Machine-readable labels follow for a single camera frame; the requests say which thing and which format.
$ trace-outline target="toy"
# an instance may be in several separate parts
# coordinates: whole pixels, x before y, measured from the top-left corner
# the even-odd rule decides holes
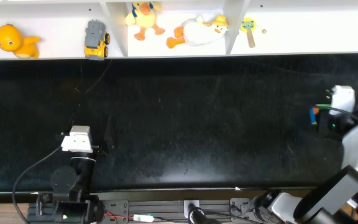
[[[39,37],[25,37],[12,24],[0,27],[0,48],[7,52],[13,52],[18,58],[38,58],[40,52],[35,44],[38,41],[40,41]]]
[[[145,33],[148,28],[153,28],[155,35],[161,35],[165,29],[158,27],[156,24],[157,17],[154,10],[160,12],[162,6],[157,2],[132,2],[132,12],[128,14],[125,23],[129,26],[134,24],[140,27],[140,32],[134,37],[138,40],[145,40]]]
[[[89,21],[85,32],[85,58],[104,60],[109,55],[107,45],[110,44],[110,35],[106,32],[106,26],[99,21]]]
[[[240,30],[247,34],[248,45],[250,48],[255,47],[254,35],[252,35],[252,32],[256,29],[256,27],[257,27],[257,24],[256,24],[255,20],[251,19],[251,18],[244,18],[244,20],[242,21],[241,27],[240,27]]]
[[[211,23],[204,22],[202,16],[197,20],[186,21],[182,26],[175,29],[175,38],[169,37],[167,45],[170,49],[178,44],[188,44],[190,46],[200,46],[210,44],[220,39],[227,32],[229,24],[224,15],[218,15]]]

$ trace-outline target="white duck plush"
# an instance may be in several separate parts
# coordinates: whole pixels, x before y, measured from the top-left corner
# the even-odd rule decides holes
[[[204,22],[202,16],[196,20],[186,21],[182,26],[175,29],[175,37],[167,39],[167,45],[170,49],[178,44],[188,44],[190,46],[201,46],[220,39],[227,32],[229,24],[224,15],[218,15],[211,23]]]

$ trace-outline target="orange beak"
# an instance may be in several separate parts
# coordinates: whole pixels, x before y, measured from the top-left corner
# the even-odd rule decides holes
[[[139,9],[146,16],[150,14],[150,5],[147,2],[141,4]]]

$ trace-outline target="wooden floor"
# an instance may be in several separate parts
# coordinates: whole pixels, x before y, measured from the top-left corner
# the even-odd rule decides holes
[[[27,216],[27,207],[28,204],[21,203],[19,208],[22,210],[23,215]],[[351,207],[348,205],[343,206],[342,208],[346,213],[351,213]],[[20,216],[17,214],[13,204],[0,204],[0,224],[23,224]]]

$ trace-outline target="yellow hat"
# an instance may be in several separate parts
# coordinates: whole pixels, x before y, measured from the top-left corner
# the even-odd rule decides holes
[[[226,22],[226,17],[224,15],[216,16],[216,19],[211,23],[218,26],[229,26],[229,24]]]

